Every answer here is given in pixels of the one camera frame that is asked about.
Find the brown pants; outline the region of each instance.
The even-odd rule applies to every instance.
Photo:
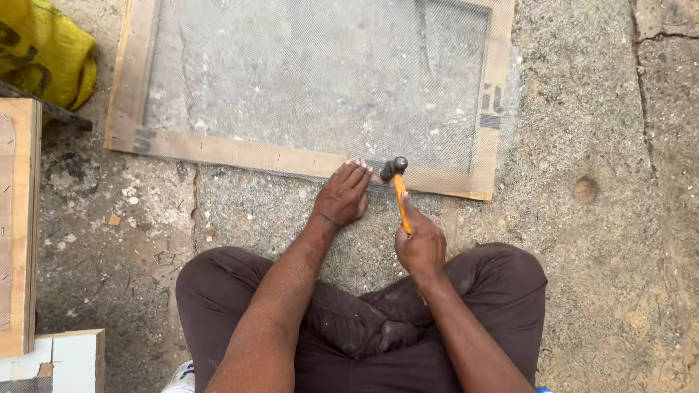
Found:
[[[201,253],[182,269],[177,303],[202,393],[272,261],[240,248]],[[536,258],[479,245],[446,267],[456,291],[532,386],[546,277]],[[410,277],[352,296],[317,282],[298,334],[297,392],[462,392],[429,309]]]

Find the man's left hand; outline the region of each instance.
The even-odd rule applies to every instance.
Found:
[[[359,220],[369,206],[366,188],[373,173],[358,159],[347,160],[320,190],[311,217],[323,217],[337,229]]]

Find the hammer head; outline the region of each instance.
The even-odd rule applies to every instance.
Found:
[[[384,182],[390,181],[397,173],[403,175],[405,168],[408,167],[408,159],[405,157],[396,157],[386,161],[386,165],[379,173],[379,177]]]

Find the hand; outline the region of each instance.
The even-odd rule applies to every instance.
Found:
[[[401,200],[412,225],[412,235],[409,237],[403,227],[396,232],[396,254],[401,265],[421,287],[445,276],[447,239],[434,222],[410,203],[407,192],[401,195]]]
[[[369,206],[366,188],[373,173],[366,163],[348,159],[320,190],[311,217],[323,217],[336,229],[359,220]]]

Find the man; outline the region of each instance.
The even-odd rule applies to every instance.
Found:
[[[196,393],[532,392],[546,277],[502,243],[445,263],[442,231],[401,196],[410,277],[356,298],[316,282],[338,230],[369,206],[373,169],[345,162],[276,262],[239,248],[190,261],[177,302]]]

